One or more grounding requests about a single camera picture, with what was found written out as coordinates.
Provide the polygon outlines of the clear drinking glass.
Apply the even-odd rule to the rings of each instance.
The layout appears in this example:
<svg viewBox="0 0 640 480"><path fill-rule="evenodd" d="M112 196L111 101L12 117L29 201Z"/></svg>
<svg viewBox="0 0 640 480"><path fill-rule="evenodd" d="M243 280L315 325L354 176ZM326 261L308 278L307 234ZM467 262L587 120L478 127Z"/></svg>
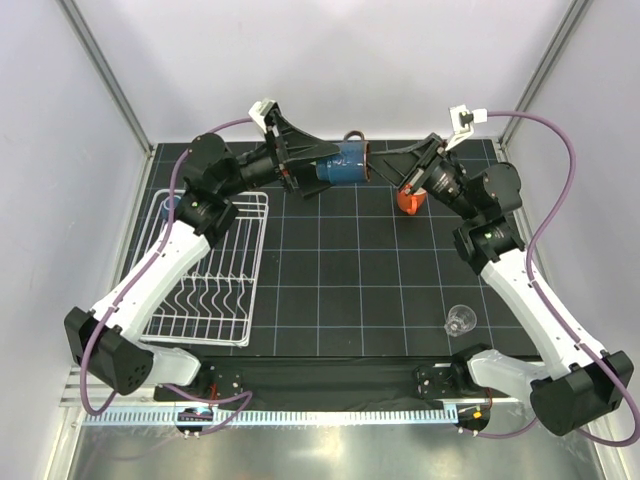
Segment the clear drinking glass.
<svg viewBox="0 0 640 480"><path fill-rule="evenodd" d="M450 308L444 330L450 337L459 337L471 332L476 326L476 312L467 305L458 304Z"/></svg>

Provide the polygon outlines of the orange mug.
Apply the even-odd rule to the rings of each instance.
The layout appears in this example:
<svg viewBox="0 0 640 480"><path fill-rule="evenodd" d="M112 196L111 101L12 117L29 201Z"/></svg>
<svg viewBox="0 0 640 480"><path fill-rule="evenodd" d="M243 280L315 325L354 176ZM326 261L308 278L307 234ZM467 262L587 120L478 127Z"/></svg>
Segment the orange mug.
<svg viewBox="0 0 640 480"><path fill-rule="evenodd" d="M396 194L396 204L398 208L407 215L414 216L427 198L427 191L419 188L413 194L407 194L404 190Z"/></svg>

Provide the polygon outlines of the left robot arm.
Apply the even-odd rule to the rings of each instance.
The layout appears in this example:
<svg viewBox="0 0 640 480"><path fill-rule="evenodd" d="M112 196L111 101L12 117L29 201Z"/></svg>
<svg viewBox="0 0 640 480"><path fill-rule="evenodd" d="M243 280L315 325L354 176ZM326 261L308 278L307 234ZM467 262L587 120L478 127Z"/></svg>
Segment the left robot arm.
<svg viewBox="0 0 640 480"><path fill-rule="evenodd" d="M339 146L291 125L277 103L256 102L245 119L263 135L258 148L236 154L214 128L198 135L179 156L170 178L181 194L168 195L168 219L156 242L127 276L90 309L73 308L64 320L80 388L95 377L113 393L173 384L190 400L211 389L211 375L181 348L148 345L141 337L178 281L224 239L239 209L233 197L278 181L285 190L328 187L315 165L339 154Z"/></svg>

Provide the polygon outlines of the faceted blue mug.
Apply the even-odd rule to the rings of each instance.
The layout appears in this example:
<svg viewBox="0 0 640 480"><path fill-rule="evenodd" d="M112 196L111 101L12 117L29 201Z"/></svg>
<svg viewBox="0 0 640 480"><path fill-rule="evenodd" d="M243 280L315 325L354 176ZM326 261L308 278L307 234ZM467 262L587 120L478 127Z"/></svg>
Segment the faceted blue mug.
<svg viewBox="0 0 640 480"><path fill-rule="evenodd" d="M160 205L160 216L164 222L167 222L170 214L170 207L176 207L181 200L180 195L167 196Z"/></svg>

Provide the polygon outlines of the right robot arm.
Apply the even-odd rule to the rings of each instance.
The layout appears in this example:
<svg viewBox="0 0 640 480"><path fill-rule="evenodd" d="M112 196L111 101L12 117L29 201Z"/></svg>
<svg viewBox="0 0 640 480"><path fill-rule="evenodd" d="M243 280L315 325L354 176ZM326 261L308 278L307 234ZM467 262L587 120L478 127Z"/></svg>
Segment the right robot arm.
<svg viewBox="0 0 640 480"><path fill-rule="evenodd" d="M585 331L557 295L537 278L529 245L507 217L522 205L521 180L510 163L475 176L432 134L410 146L369 154L369 168L399 192L423 189L459 215L453 233L460 258L502 299L540 354L539 366L486 345L453 356L450 383L462 396L482 388L533 409L556 436L580 431L629 398L634 371L622 351L610 353Z"/></svg>

